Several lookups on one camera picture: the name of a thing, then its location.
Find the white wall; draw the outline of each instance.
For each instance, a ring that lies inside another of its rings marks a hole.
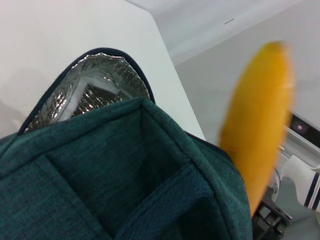
[[[294,110],[320,126],[320,1],[304,0],[176,66],[202,131],[216,143],[241,72],[270,41],[286,41],[296,76]]]

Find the yellow banana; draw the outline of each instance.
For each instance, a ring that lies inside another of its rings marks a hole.
[[[283,43],[266,44],[243,73],[222,127],[220,147],[243,177],[253,215],[290,121],[292,69]]]

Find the green fabric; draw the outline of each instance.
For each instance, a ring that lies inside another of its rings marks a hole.
[[[143,98],[0,140],[0,239],[117,238],[185,168],[212,194],[158,239],[252,239],[245,186],[230,158]]]

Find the bag strap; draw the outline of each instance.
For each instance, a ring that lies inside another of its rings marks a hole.
[[[142,202],[115,240],[155,240],[199,199],[212,195],[207,181],[190,163]]]

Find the silver foil lining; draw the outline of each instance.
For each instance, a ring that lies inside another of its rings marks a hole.
[[[134,97],[150,99],[145,83],[124,57],[87,55],[70,69],[24,132]]]

